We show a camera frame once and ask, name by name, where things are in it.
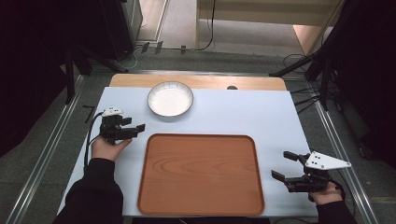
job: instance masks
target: metal rail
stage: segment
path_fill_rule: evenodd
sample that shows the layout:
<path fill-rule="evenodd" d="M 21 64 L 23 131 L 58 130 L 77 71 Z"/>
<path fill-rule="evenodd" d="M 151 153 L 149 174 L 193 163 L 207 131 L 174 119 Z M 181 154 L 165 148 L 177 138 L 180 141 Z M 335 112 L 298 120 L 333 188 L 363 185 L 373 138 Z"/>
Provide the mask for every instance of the metal rail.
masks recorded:
<path fill-rule="evenodd" d="M 311 84 L 308 83 L 308 86 L 309 88 L 313 89 Z M 332 123 L 332 118 L 329 112 L 325 111 L 319 102 L 316 102 L 315 106 L 326 130 L 326 133 L 327 135 L 329 135 L 329 139 L 332 143 L 332 148 L 335 152 L 335 155 L 340 160 L 349 161 L 348 155 L 344 149 L 341 139 Z M 356 205 L 361 212 L 361 217 L 364 220 L 364 223 L 379 223 L 378 219 L 375 216 L 373 207 L 371 206 L 370 201 L 368 200 L 368 197 L 363 189 L 363 186 L 355 173 L 354 168 L 351 167 L 343 169 L 342 172 L 344 173 L 347 184 L 351 188 L 352 196 L 355 199 Z"/>
<path fill-rule="evenodd" d="M 40 184 L 40 181 L 46 172 L 46 169 L 50 163 L 53 153 L 59 143 L 59 140 L 62 137 L 64 132 L 64 128 L 67 125 L 78 101 L 78 98 L 81 94 L 81 89 L 84 84 L 85 77 L 80 75 L 76 80 L 75 88 L 76 94 L 69 105 L 64 107 L 64 110 L 59 117 L 55 127 L 52 130 L 52 133 L 49 137 L 47 144 L 44 146 L 44 149 L 35 164 L 35 168 L 33 169 L 32 173 L 30 174 L 28 180 L 24 184 L 20 196 L 16 201 L 11 214 L 7 219 L 7 224 L 18 224 L 22 222 L 24 214 L 32 201 L 33 197 L 35 196 L 35 192 Z"/>

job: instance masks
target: wooden board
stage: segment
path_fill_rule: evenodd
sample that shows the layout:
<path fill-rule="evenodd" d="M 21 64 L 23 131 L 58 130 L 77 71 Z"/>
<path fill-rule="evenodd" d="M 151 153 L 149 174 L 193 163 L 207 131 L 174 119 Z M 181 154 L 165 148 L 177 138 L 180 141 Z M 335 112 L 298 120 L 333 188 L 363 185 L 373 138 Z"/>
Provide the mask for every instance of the wooden board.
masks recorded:
<path fill-rule="evenodd" d="M 116 74 L 110 87 L 152 88 L 165 81 L 178 81 L 193 89 L 226 90 L 235 86 L 238 90 L 285 91 L 285 81 L 280 77 L 226 77 L 226 76 L 188 76 L 162 74 Z"/>
<path fill-rule="evenodd" d="M 137 206 L 145 215 L 260 215 L 264 199 L 253 139 L 246 135 L 152 135 Z"/>

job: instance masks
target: tray rim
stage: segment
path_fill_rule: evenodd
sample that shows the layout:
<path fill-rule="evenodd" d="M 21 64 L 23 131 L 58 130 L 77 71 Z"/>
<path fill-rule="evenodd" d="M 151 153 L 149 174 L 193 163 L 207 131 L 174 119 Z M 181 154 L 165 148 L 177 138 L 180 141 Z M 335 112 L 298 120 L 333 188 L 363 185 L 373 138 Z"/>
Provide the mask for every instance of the tray rim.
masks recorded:
<path fill-rule="evenodd" d="M 141 208 L 140 206 L 140 199 L 141 199 L 141 194 L 142 194 L 142 185 L 143 185 L 143 177 L 145 174 L 145 167 L 146 167 L 146 162 L 147 162 L 147 156 L 148 154 L 148 148 L 149 148 L 149 141 L 152 140 L 152 138 L 155 138 L 156 136 L 210 136 L 210 137 L 216 137 L 216 136 L 220 136 L 220 137 L 246 137 L 252 144 L 253 144 L 253 151 L 254 151 L 254 161 L 255 161 L 255 167 L 256 167 L 256 171 L 257 171 L 257 179 L 258 179 L 258 187 L 259 187 L 259 193 L 261 195 L 260 197 L 260 201 L 261 201 L 261 207 L 258 209 L 258 211 L 255 212 L 251 212 L 251 213 L 241 213 L 241 214 L 237 214 L 237 215 L 231 215 L 231 214 L 187 214 L 187 213 L 177 213 L 177 214 L 165 214 L 165 213 L 150 213 L 150 212 L 145 212 L 144 209 Z M 258 157 L 257 157 L 257 149 L 256 149 L 256 144 L 254 142 L 254 139 L 252 137 L 250 137 L 247 134 L 210 134 L 210 133 L 154 133 L 152 134 L 147 141 L 146 144 L 146 152 L 145 152 L 145 158 L 144 158 L 144 162 L 143 162 L 143 168 L 142 168 L 142 175 L 140 177 L 140 184 L 139 184 L 139 193 L 138 193 L 138 197 L 137 197 L 137 209 L 140 213 L 142 213 L 143 215 L 147 215 L 147 216 L 166 216 L 166 217 L 174 217 L 174 216 L 205 216 L 205 217 L 256 217 L 261 215 L 264 210 L 265 210 L 265 199 L 264 199 L 264 194 L 263 194 L 263 189 L 262 189 L 262 176 L 260 173 L 260 166 L 259 166 L 259 161 L 258 161 Z"/>

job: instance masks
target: tabletop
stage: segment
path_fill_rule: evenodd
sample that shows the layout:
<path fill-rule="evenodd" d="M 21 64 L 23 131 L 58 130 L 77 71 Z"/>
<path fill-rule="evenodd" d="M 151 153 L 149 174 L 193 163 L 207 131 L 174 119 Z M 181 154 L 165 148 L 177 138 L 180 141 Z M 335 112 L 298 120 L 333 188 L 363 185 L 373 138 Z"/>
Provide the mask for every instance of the tabletop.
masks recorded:
<path fill-rule="evenodd" d="M 181 81 L 192 88 L 191 109 L 171 119 L 160 118 L 147 106 L 150 89 L 166 80 Z M 228 91 L 228 86 L 239 91 Z M 290 93 L 280 78 L 219 77 L 183 75 L 115 75 L 105 88 L 97 112 L 110 105 L 132 117 L 132 125 L 146 123 L 146 130 L 122 151 L 116 163 L 115 180 L 124 194 L 123 214 L 141 217 L 137 197 L 144 164 L 146 144 L 156 133 L 242 134 L 254 139 L 257 148 L 265 209 L 260 217 L 312 217 L 317 215 L 315 204 L 303 193 L 288 193 L 283 183 L 271 177 L 277 170 L 286 177 L 301 176 L 299 162 L 283 158 L 283 151 L 306 154 L 306 143 Z M 92 136 L 99 132 L 100 121 L 93 125 Z M 66 190 L 82 178 L 82 146 L 78 161 Z"/>

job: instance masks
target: metal frame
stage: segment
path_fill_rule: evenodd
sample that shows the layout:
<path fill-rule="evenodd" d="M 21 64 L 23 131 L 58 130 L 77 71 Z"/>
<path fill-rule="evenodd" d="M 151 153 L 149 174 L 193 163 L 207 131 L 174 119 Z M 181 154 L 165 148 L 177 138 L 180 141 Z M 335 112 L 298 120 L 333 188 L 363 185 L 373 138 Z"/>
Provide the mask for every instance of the metal frame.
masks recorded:
<path fill-rule="evenodd" d="M 308 83 L 308 86 L 310 89 L 313 89 L 310 83 Z M 348 155 L 341 142 L 338 132 L 336 131 L 332 123 L 332 118 L 329 114 L 329 111 L 325 111 L 319 102 L 315 102 L 315 106 L 323 123 L 324 129 L 326 130 L 326 133 L 332 143 L 332 149 L 334 150 L 335 155 L 340 160 L 349 161 Z M 361 182 L 358 179 L 358 176 L 353 166 L 347 169 L 343 169 L 342 172 L 344 173 L 347 184 L 351 188 L 352 196 L 355 199 L 359 211 L 361 212 L 361 217 L 364 220 L 364 223 L 379 223 L 373 207 L 370 204 L 370 201 L 363 189 Z"/>
<path fill-rule="evenodd" d="M 134 74 L 162 74 L 162 75 L 185 75 L 185 76 L 221 76 L 221 77 L 269 77 L 264 73 L 224 73 L 224 72 L 200 72 L 200 71 L 166 71 L 166 70 L 136 70 Z M 304 75 L 288 74 L 281 77 L 287 81 L 305 81 Z"/>
<path fill-rule="evenodd" d="M 32 173 L 21 190 L 20 196 L 18 197 L 18 200 L 7 219 L 7 224 L 17 224 L 22 222 L 24 214 L 26 213 L 26 210 L 35 195 L 38 185 L 40 184 L 40 181 L 50 163 L 52 155 L 58 146 L 59 140 L 64 133 L 64 128 L 66 127 L 76 107 L 85 79 L 86 78 L 82 75 L 78 76 L 75 84 L 75 97 L 71 100 L 70 104 L 64 106 L 64 110 L 56 122 L 55 127 L 53 128 L 47 144 L 44 146 L 44 149 L 38 158 Z"/>

